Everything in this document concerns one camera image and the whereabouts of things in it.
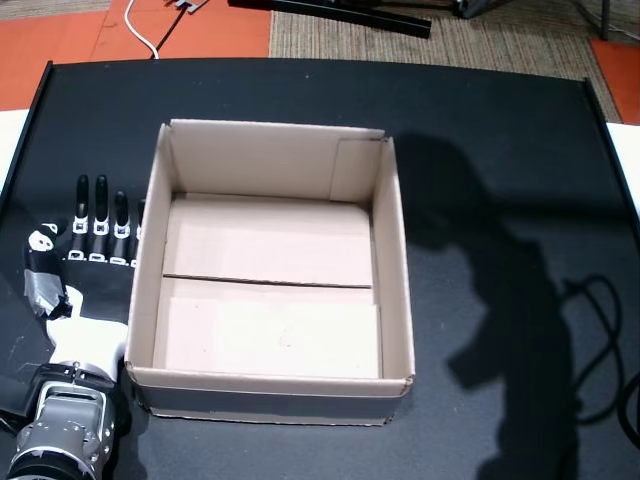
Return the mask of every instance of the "robot finger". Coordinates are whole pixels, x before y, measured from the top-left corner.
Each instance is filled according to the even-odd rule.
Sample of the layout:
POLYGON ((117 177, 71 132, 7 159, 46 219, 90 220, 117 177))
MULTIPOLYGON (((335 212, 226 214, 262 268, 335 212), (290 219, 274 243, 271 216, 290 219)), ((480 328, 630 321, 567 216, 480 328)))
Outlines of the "robot finger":
POLYGON ((114 200, 116 219, 113 225, 113 246, 109 263, 116 265, 129 264, 129 239, 131 237, 131 218, 129 216, 129 200, 127 194, 118 191, 114 200))
POLYGON ((104 263, 109 257, 109 185, 105 175, 96 178, 96 213, 93 220, 90 262, 104 263))
POLYGON ((138 265, 138 243, 140 242, 140 235, 142 233, 142 217, 144 215, 144 198, 138 202, 138 227, 136 228, 136 236, 131 242, 131 266, 135 268, 138 265))
POLYGON ((71 233, 71 249, 68 260, 86 260, 89 237, 89 177, 80 175, 76 186, 76 209, 71 233))

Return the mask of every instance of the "robotic hand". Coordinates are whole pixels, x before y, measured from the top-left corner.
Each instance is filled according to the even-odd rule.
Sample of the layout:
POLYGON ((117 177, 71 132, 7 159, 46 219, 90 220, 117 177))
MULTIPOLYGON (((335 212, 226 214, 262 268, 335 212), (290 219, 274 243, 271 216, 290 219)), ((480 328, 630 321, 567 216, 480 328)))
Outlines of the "robotic hand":
POLYGON ((128 332, 122 300, 131 290, 144 203, 132 238, 126 194, 115 195, 113 228, 104 175, 95 198, 90 222, 89 181, 80 176, 66 257, 56 249, 65 243, 64 221, 42 224, 24 247, 25 296, 55 349, 30 385, 7 383, 3 393, 0 420, 19 430, 7 479, 101 480, 114 437, 129 421, 117 385, 128 332))

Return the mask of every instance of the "box flap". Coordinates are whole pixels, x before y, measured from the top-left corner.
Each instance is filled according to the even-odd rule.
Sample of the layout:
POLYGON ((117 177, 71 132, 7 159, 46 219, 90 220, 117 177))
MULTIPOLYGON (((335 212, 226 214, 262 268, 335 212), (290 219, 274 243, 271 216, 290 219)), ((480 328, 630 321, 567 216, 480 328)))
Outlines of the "box flap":
POLYGON ((172 120, 170 130, 182 191, 337 201, 371 196, 372 154, 384 137, 363 128, 208 120, 172 120), (348 173, 350 188, 333 185, 336 170, 348 173))

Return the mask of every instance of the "white cable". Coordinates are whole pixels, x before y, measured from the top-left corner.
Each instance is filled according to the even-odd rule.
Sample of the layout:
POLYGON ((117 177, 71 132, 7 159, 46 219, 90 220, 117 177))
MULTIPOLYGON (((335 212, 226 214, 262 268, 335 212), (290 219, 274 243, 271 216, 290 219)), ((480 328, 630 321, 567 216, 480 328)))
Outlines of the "white cable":
POLYGON ((131 22, 129 21, 129 11, 133 6, 133 2, 135 2, 135 0, 129 0, 129 5, 127 5, 127 9, 124 11, 124 23, 127 24, 127 28, 131 31, 131 33, 133 33, 138 40, 144 43, 149 48, 149 50, 151 50, 151 52, 153 53, 153 58, 157 60, 158 58, 160 58, 160 55, 158 55, 158 50, 156 50, 156 47, 154 47, 149 40, 140 35, 138 31, 133 28, 133 25, 131 25, 131 22))

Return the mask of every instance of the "black metal stand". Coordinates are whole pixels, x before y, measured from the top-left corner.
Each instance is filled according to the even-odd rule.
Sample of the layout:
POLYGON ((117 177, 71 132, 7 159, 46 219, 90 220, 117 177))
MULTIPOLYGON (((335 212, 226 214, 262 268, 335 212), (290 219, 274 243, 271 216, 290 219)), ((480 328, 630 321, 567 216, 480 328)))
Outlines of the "black metal stand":
POLYGON ((415 37, 429 38, 431 33, 430 20, 383 12, 367 7, 346 5, 339 0, 326 2, 322 0, 228 0, 228 2, 229 5, 234 7, 313 15, 404 33, 415 37))

